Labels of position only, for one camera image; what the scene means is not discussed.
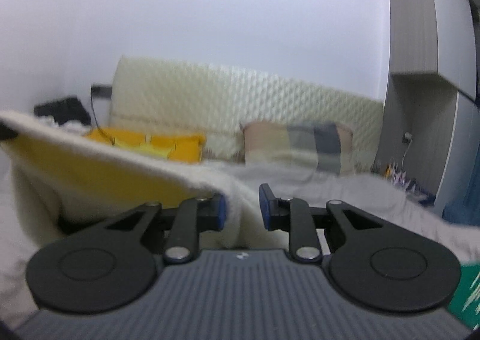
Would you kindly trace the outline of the white striped knit sweater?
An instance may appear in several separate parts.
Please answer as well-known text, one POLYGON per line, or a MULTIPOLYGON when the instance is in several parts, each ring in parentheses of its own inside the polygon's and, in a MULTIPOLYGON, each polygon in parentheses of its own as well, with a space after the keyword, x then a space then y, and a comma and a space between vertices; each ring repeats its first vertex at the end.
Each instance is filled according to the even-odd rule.
POLYGON ((17 137, 1 144, 10 157, 10 185, 19 226, 37 247, 64 237, 59 217, 86 222, 115 216, 145 202, 174 208, 185 199, 225 196, 224 229, 207 232, 202 247, 285 248, 285 232, 269 234, 257 189, 204 164, 155 159, 54 129, 31 115, 3 111, 17 137))

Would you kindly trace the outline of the black clothes pile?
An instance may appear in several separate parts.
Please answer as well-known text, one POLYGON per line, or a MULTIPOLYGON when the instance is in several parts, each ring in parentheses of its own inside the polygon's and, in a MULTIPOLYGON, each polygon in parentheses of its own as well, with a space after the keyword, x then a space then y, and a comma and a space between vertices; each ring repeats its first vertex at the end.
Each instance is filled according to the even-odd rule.
POLYGON ((37 117, 51 116, 59 125, 66 124, 71 120, 79 121, 83 125, 91 124, 89 112, 77 97, 67 97, 38 104, 33 107, 33 113, 37 117))

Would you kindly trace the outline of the green garment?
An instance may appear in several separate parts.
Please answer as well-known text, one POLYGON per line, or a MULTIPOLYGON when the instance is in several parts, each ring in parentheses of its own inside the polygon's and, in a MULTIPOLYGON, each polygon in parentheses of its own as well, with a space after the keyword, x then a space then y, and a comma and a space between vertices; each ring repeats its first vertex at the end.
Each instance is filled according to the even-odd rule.
POLYGON ((448 310, 472 330, 479 328, 480 265, 462 265, 460 282, 448 305, 448 310))

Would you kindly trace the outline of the small items on nightstand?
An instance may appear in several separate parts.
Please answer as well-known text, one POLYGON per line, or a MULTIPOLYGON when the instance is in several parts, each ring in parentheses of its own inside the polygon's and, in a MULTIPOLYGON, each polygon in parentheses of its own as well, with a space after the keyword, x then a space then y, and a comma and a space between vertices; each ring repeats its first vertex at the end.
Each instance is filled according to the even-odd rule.
POLYGON ((406 171, 401 170, 397 163, 388 163, 381 175, 415 202, 426 203, 435 199, 434 194, 424 188, 415 178, 408 177, 406 171))

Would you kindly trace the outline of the blue curtain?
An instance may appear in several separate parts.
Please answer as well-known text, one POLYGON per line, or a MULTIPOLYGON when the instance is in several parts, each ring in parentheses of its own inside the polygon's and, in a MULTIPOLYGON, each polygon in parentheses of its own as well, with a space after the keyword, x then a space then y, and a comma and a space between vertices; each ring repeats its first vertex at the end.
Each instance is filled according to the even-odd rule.
POLYGON ((442 218, 453 224, 479 227, 479 151, 467 190, 444 208, 442 218))

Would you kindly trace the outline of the plaid beige grey pillow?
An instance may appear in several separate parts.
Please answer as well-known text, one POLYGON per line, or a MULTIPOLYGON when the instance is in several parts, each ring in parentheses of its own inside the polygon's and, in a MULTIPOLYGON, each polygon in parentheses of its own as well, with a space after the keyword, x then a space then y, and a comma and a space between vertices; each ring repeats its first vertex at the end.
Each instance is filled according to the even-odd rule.
POLYGON ((355 172, 353 132, 334 122, 242 126, 246 163, 278 163, 335 175, 355 172))

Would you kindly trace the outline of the yellow pillow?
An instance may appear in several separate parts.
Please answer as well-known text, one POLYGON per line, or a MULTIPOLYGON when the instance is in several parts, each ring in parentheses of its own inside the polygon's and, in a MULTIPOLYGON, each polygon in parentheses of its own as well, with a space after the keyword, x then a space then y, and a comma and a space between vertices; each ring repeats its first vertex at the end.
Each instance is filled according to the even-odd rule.
POLYGON ((202 134, 151 135, 123 129, 94 129, 89 140, 157 159, 181 163, 199 163, 206 138, 202 134))

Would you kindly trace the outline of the cream quilted headboard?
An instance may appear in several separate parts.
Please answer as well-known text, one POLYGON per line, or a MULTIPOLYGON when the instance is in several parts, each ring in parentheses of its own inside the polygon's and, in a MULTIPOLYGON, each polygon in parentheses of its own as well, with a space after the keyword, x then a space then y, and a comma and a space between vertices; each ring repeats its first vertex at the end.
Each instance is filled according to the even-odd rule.
POLYGON ((211 159, 239 161, 241 125, 344 124, 353 132, 358 171, 374 164, 383 104, 354 93, 264 71, 206 63, 123 56, 112 83, 109 123, 148 133, 205 134, 211 159))

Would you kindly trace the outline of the grey wall cabinet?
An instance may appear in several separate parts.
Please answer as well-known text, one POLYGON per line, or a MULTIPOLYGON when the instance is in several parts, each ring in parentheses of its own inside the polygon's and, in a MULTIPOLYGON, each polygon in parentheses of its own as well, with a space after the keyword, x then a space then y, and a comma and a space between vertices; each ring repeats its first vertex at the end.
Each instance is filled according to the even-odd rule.
POLYGON ((400 165, 444 208, 467 190, 479 146, 469 0, 390 0, 390 62, 377 162, 400 165))

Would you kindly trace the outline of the black wall socket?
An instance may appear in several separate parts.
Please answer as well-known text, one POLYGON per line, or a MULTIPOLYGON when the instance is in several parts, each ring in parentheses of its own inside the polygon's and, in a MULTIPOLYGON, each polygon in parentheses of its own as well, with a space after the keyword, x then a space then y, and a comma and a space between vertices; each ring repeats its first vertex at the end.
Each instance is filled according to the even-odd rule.
POLYGON ((93 84, 90 86, 90 96, 92 99, 111 99, 112 86, 93 84))

